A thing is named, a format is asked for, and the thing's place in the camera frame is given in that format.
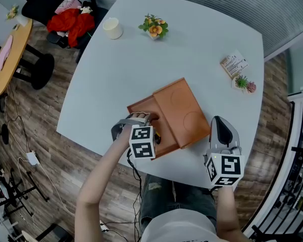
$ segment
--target red jacket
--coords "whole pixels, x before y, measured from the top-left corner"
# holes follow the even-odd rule
[[[80,14],[79,9],[67,9],[58,15],[54,15],[47,24],[49,32],[70,31],[68,37],[70,47],[76,46],[76,39],[93,28],[94,17],[90,14]]]

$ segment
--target wooden floor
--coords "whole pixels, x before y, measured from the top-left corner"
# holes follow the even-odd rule
[[[36,151],[39,161],[56,185],[66,207],[74,213],[80,187],[93,167],[98,164],[100,156],[56,132],[66,91],[76,68],[75,58],[78,52],[74,49],[61,49],[48,43],[46,34],[45,28],[34,27],[29,44],[43,53],[54,55],[56,63],[53,76],[49,83],[38,91],[33,90],[26,82],[12,79],[8,89],[7,114],[8,119],[17,117],[13,102],[14,94],[30,149]],[[31,62],[36,61],[36,57],[27,52],[24,58]],[[291,111],[286,99],[286,78],[283,54],[265,63],[264,96],[257,134],[244,178],[235,191],[241,225],[249,221],[264,198],[282,156]],[[5,122],[5,115],[0,113],[0,128]],[[10,121],[9,125],[11,134],[26,151],[25,136],[20,121]],[[12,135],[10,135],[8,145],[4,145],[0,138],[0,165],[7,176],[10,168],[13,167],[16,179],[19,178],[18,158],[25,159],[21,148]],[[43,169],[40,166],[30,166],[22,159],[20,159],[20,169],[26,186],[31,185],[26,171],[31,171],[35,182],[50,200],[46,203],[38,192],[31,192],[29,201],[36,213],[33,220],[25,210],[14,213],[12,220],[19,222],[17,228],[37,236],[51,223],[58,222],[74,234],[74,216],[63,207]],[[118,165],[100,205],[101,219],[104,222],[132,221],[134,219],[132,204],[138,190],[139,184],[132,175],[132,169]],[[109,224],[108,226],[129,241],[134,241],[133,224]],[[114,232],[105,233],[104,237],[106,241],[124,241]]]

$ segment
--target white power adapter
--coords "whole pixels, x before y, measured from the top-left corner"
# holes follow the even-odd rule
[[[34,151],[26,153],[29,163],[33,166],[40,164],[39,160],[36,157],[36,153]]]

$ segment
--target succulent plant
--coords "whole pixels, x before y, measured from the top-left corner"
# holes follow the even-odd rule
[[[256,84],[254,82],[248,82],[247,91],[250,93],[254,93],[256,91]]]
[[[242,75],[239,75],[236,78],[236,86],[240,89],[246,89],[247,88],[247,84],[248,84],[248,79],[245,77],[243,77]]]

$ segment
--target round wooden table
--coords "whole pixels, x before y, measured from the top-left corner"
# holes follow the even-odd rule
[[[32,23],[32,20],[29,19],[25,27],[19,25],[17,30],[12,30],[10,33],[13,36],[13,41],[10,53],[0,71],[0,95],[6,90],[12,77],[29,82],[34,89],[38,90],[44,87],[52,76],[55,63],[54,57],[51,54],[42,54],[27,44],[32,30]],[[25,49],[39,57],[35,64],[22,59]],[[15,72],[18,65],[25,67],[31,73],[31,76]]]

